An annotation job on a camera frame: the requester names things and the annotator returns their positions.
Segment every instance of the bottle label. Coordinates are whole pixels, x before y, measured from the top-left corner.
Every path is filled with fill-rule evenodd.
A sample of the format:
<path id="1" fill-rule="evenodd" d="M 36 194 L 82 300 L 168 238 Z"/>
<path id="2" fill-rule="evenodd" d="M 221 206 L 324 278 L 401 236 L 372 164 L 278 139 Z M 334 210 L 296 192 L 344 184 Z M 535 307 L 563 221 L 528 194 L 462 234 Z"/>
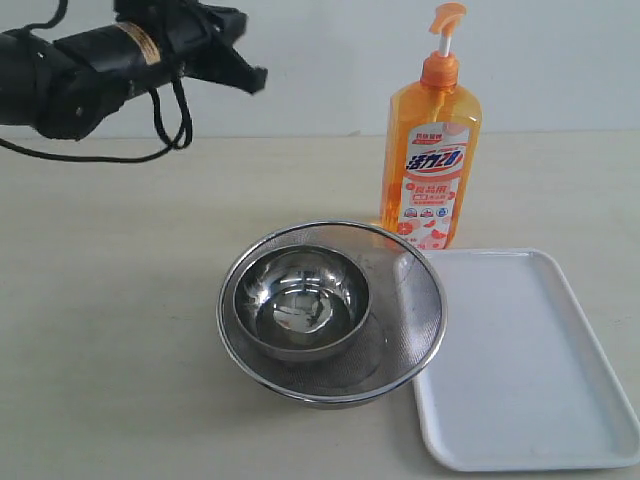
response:
<path id="1" fill-rule="evenodd" d="M 409 134 L 398 234 L 420 250 L 444 248 L 464 165 L 469 129 L 420 125 Z"/>

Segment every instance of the white wall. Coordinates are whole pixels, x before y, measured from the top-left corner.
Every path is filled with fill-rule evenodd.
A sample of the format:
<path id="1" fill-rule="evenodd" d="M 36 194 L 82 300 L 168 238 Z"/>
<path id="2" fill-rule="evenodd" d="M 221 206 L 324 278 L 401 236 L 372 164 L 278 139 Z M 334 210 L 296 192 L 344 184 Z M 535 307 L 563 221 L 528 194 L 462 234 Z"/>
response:
<path id="1" fill-rule="evenodd" d="M 0 28 L 48 18 L 55 2 L 3 0 Z M 45 38 L 110 23 L 111 3 L 71 0 L 66 21 Z M 237 47 L 250 63 L 270 69 L 267 89 L 250 97 L 187 81 L 196 133 L 383 133 L 389 96 L 418 78 L 423 58 L 437 46 L 427 29 L 439 3 L 227 2 L 249 14 L 247 35 Z M 461 61 L 461 84 L 483 104 L 485 131 L 640 128 L 640 2 L 469 0 L 466 5 L 453 50 Z M 175 125 L 169 92 L 164 98 Z M 94 135 L 152 136 L 149 99 L 130 102 Z"/>

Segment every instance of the orange pump head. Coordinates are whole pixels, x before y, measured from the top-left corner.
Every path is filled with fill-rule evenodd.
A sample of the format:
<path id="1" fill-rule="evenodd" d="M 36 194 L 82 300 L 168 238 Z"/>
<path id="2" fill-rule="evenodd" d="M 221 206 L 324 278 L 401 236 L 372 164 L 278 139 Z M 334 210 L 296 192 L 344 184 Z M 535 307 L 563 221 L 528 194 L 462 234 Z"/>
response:
<path id="1" fill-rule="evenodd" d="M 436 8 L 429 31 L 440 34 L 440 47 L 424 61 L 420 82 L 430 87 L 451 87 L 458 83 L 458 59 L 450 52 L 451 37 L 467 9 L 460 3 L 445 3 Z"/>

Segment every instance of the bowl rim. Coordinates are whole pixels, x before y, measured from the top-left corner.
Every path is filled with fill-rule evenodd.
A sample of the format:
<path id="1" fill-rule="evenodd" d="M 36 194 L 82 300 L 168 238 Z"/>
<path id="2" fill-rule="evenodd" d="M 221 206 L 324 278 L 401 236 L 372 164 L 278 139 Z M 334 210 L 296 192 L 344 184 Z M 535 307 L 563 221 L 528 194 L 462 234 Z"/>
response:
<path id="1" fill-rule="evenodd" d="M 226 329 L 224 325 L 224 297 L 227 294 L 227 288 L 233 273 L 238 268 L 238 266 L 244 261 L 244 259 L 249 256 L 255 249 L 259 248 L 265 242 L 272 240 L 280 235 L 285 233 L 289 233 L 296 230 L 302 230 L 304 228 L 309 227 L 318 227 L 318 226 L 346 226 L 346 227 L 354 227 L 361 228 L 370 232 L 375 232 L 383 237 L 386 237 L 394 242 L 398 243 L 400 246 L 404 247 L 407 252 L 411 253 L 417 261 L 422 263 L 424 268 L 431 275 L 434 284 L 436 286 L 436 290 L 438 291 L 438 296 L 440 297 L 440 309 L 441 309 L 441 319 L 440 319 L 440 329 L 434 338 L 433 344 L 429 351 L 425 354 L 420 362 L 418 362 L 414 368 L 410 369 L 401 377 L 398 377 L 392 382 L 388 384 L 378 387 L 374 390 L 370 390 L 364 393 L 356 393 L 349 395 L 311 395 L 304 394 L 300 392 L 296 392 L 295 390 L 290 390 L 288 388 L 277 385 L 276 383 L 267 380 L 266 378 L 258 375 L 251 367 L 249 367 L 243 359 L 235 352 L 233 347 L 231 346 L 229 339 L 226 335 Z M 278 230 L 274 230 L 273 232 L 263 236 L 261 239 L 254 242 L 251 246 L 249 246 L 237 259 L 236 261 L 229 267 L 227 275 L 224 279 L 222 287 L 220 288 L 220 293 L 218 296 L 218 304 L 216 308 L 216 316 L 217 316 L 217 326 L 218 326 L 218 334 L 222 341 L 222 344 L 227 351 L 227 354 L 231 357 L 231 359 L 235 362 L 235 364 L 249 377 L 251 377 L 254 381 L 262 385 L 263 387 L 282 395 L 283 397 L 299 401 L 303 404 L 308 405 L 327 405 L 330 406 L 348 406 L 348 405 L 359 405 L 363 403 L 368 403 L 370 401 L 375 400 L 376 398 L 395 390 L 398 387 L 408 383 L 411 381 L 418 373 L 422 372 L 424 368 L 431 362 L 431 360 L 435 357 L 442 345 L 442 340 L 444 338 L 445 332 L 447 330 L 448 323 L 448 304 L 446 293 L 444 290 L 444 284 L 440 279 L 440 276 L 436 272 L 435 268 L 431 265 L 431 263 L 426 259 L 425 256 L 420 253 L 420 251 L 411 245 L 409 242 L 401 238 L 399 235 L 396 235 L 388 230 L 383 229 L 377 225 L 373 225 L 370 223 L 358 222 L 354 220 L 316 220 L 309 221 L 304 223 L 297 223 L 293 225 L 289 225 Z"/>
<path id="2" fill-rule="evenodd" d="M 268 255 L 277 254 L 278 252 L 285 251 L 285 250 L 292 250 L 292 249 L 295 249 L 296 247 L 297 248 L 309 248 L 309 249 L 320 250 L 320 251 L 324 250 L 326 252 L 330 252 L 330 253 L 333 253 L 335 255 L 338 255 L 339 257 L 342 257 L 348 263 L 350 263 L 353 267 L 355 267 L 356 271 L 358 271 L 358 273 L 362 276 L 362 279 L 364 280 L 364 285 L 365 285 L 365 287 L 367 289 L 367 303 L 366 303 L 365 309 L 364 309 L 362 315 L 360 315 L 360 318 L 358 319 L 358 322 L 356 323 L 355 327 L 353 327 L 348 334 L 344 335 L 343 337 L 340 337 L 335 342 L 331 342 L 331 343 L 329 343 L 327 345 L 323 345 L 321 347 L 307 348 L 307 349 L 294 349 L 294 348 L 274 347 L 273 345 L 260 340 L 256 335 L 254 335 L 251 331 L 249 331 L 249 329 L 244 325 L 244 323 L 240 319 L 240 315 L 238 314 L 238 309 L 237 309 L 237 306 L 236 306 L 236 302 L 235 302 L 236 292 L 238 291 L 238 287 L 240 286 L 240 284 L 242 282 L 242 278 L 244 277 L 244 275 L 249 270 L 251 270 L 260 260 L 264 259 Z M 231 273 L 231 276 L 233 276 L 236 272 L 237 272 L 237 268 L 234 269 L 234 271 Z M 342 252 L 342 251 L 340 251 L 338 249 L 331 248 L 331 247 L 325 247 L 324 245 L 318 245 L 318 244 L 315 244 L 315 243 L 286 245 L 284 247 L 274 248 L 273 250 L 269 250 L 268 252 L 266 252 L 264 255 L 260 255 L 258 258 L 256 258 L 253 261 L 251 261 L 244 268 L 244 270 L 240 273 L 240 276 L 239 276 L 238 280 L 235 282 L 235 285 L 233 286 L 233 292 L 231 292 L 231 296 L 232 296 L 232 300 L 231 301 L 232 301 L 234 320 L 240 326 L 240 328 L 242 329 L 243 333 L 245 335 L 247 335 L 248 337 L 250 337 L 252 342 L 260 345 L 260 347 L 262 347 L 262 348 L 264 348 L 266 350 L 270 350 L 270 351 L 273 351 L 273 352 L 278 352 L 278 353 L 285 354 L 285 355 L 290 355 L 292 357 L 296 356 L 297 354 L 302 356 L 302 355 L 310 355 L 310 354 L 313 354 L 313 353 L 321 353 L 323 351 L 327 351 L 327 350 L 331 350 L 333 348 L 336 348 L 338 345 L 341 345 L 341 344 L 343 344 L 345 342 L 348 342 L 355 335 L 357 335 L 364 328 L 364 326 L 366 325 L 367 321 L 369 320 L 369 318 L 371 316 L 370 315 L 371 314 L 371 305 L 373 303 L 373 301 L 371 299 L 371 282 L 369 281 L 369 277 L 367 276 L 367 273 L 364 271 L 364 269 L 353 258 L 351 258 L 350 255 L 347 255 L 346 253 L 344 253 L 344 252 Z"/>

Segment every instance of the pump dispenser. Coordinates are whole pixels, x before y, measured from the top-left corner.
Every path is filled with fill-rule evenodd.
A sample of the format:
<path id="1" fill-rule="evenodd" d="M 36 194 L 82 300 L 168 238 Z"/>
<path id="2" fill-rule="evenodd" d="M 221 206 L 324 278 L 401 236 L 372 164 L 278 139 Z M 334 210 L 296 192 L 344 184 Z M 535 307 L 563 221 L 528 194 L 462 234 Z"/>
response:
<path id="1" fill-rule="evenodd" d="M 391 97 L 380 221 L 420 250 L 453 241 L 482 123 L 451 52 L 465 14 L 459 3 L 436 9 L 429 31 L 440 34 L 438 50 L 424 60 L 420 80 Z"/>

